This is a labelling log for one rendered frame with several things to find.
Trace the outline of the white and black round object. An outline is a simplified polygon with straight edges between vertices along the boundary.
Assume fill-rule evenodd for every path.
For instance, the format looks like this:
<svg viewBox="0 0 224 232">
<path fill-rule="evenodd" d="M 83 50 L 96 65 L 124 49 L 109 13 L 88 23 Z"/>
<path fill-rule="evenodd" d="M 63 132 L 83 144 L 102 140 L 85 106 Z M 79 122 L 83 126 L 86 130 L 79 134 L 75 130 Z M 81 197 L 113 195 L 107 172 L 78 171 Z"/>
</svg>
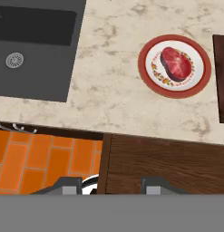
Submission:
<svg viewBox="0 0 224 232">
<path fill-rule="evenodd" d="M 92 195 L 97 193 L 99 175 L 92 175 L 85 179 L 82 184 L 82 192 L 84 195 Z"/>
</svg>

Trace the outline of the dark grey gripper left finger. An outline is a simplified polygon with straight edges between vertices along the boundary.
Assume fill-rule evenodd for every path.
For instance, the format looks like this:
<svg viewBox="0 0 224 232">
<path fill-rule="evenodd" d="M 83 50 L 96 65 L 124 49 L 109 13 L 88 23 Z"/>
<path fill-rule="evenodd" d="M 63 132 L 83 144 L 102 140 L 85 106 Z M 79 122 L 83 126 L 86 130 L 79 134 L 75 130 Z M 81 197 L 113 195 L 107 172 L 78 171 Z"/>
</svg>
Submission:
<svg viewBox="0 0 224 232">
<path fill-rule="evenodd" d="M 82 178 L 60 177 L 52 186 L 42 188 L 34 195 L 82 195 L 82 184 Z"/>
</svg>

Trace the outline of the dark brown wooden drawer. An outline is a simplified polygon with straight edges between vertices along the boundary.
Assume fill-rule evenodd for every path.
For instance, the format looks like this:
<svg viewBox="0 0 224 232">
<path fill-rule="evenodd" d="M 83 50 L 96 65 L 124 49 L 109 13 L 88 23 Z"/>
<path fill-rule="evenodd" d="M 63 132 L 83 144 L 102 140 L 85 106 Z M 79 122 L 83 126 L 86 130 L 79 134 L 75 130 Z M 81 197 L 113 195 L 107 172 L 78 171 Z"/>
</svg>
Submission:
<svg viewBox="0 0 224 232">
<path fill-rule="evenodd" d="M 224 145 L 106 134 L 97 192 L 139 194 L 143 177 L 189 193 L 224 194 Z"/>
</svg>

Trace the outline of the red rimmed white plate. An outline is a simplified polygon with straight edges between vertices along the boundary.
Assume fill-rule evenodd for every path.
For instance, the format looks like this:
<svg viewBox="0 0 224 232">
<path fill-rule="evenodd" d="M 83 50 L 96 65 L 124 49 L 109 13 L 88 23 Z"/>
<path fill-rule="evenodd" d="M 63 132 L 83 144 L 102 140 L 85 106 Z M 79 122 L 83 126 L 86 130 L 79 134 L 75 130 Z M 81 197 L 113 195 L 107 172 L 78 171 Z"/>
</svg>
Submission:
<svg viewBox="0 0 224 232">
<path fill-rule="evenodd" d="M 172 47 L 189 59 L 191 74 L 183 82 L 170 79 L 161 64 L 161 52 Z M 165 34 L 151 39 L 140 51 L 138 70 L 145 84 L 158 94 L 174 99 L 191 97 L 204 89 L 211 76 L 211 63 L 205 50 L 182 35 Z"/>
</svg>

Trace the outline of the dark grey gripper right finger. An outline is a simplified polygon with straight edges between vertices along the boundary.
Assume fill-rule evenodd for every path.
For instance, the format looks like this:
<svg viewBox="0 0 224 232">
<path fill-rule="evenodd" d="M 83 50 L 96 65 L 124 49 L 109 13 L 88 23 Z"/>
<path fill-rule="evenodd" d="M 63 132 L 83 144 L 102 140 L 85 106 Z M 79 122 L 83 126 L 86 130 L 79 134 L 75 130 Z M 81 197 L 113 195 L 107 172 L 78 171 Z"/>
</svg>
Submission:
<svg viewBox="0 0 224 232">
<path fill-rule="evenodd" d="M 188 195 L 182 188 L 172 186 L 168 180 L 161 177 L 141 178 L 141 194 L 144 195 Z"/>
</svg>

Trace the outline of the dark brown cupboard front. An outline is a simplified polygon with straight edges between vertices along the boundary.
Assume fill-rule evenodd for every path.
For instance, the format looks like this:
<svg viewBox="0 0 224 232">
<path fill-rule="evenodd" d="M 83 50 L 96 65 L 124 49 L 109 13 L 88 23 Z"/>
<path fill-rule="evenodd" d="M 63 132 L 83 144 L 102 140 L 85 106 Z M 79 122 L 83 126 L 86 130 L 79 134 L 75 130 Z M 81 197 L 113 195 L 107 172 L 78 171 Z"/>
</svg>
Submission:
<svg viewBox="0 0 224 232">
<path fill-rule="evenodd" d="M 63 129 L 56 127 L 38 126 L 32 124 L 26 124 L 26 125 L 34 126 L 37 129 L 37 133 L 35 135 L 43 134 L 43 135 L 52 135 L 57 137 L 85 139 L 85 140 L 103 139 L 102 132 L 95 132 L 89 130 Z"/>
</svg>

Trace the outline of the dark brown cutting board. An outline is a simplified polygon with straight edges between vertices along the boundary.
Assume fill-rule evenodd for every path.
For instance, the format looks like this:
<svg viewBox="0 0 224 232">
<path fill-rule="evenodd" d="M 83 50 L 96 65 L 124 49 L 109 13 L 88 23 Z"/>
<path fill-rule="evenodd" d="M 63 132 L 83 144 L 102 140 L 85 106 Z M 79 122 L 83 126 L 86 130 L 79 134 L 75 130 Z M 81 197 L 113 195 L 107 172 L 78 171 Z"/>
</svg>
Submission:
<svg viewBox="0 0 224 232">
<path fill-rule="evenodd" d="M 219 122 L 224 123 L 224 35 L 214 34 L 213 49 L 219 105 Z"/>
</svg>

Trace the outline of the dark grey sink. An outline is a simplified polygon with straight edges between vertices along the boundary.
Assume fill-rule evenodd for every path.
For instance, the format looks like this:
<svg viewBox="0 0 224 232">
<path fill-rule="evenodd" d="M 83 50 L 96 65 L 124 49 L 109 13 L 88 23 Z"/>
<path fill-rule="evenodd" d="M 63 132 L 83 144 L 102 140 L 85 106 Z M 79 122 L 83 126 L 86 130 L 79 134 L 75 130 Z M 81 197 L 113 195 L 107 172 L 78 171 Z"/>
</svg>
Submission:
<svg viewBox="0 0 224 232">
<path fill-rule="evenodd" d="M 86 0 L 0 0 L 0 96 L 66 102 Z"/>
</svg>

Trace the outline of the red raw meat steak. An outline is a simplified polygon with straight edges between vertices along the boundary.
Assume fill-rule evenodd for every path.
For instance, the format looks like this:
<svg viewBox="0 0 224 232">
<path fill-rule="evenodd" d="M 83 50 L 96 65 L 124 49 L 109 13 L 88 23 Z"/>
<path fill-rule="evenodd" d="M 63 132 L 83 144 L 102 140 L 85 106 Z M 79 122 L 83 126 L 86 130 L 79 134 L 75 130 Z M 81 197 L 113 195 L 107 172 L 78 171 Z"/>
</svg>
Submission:
<svg viewBox="0 0 224 232">
<path fill-rule="evenodd" d="M 175 82 L 183 82 L 191 74 L 189 59 L 172 47 L 162 50 L 160 60 L 165 72 Z"/>
</svg>

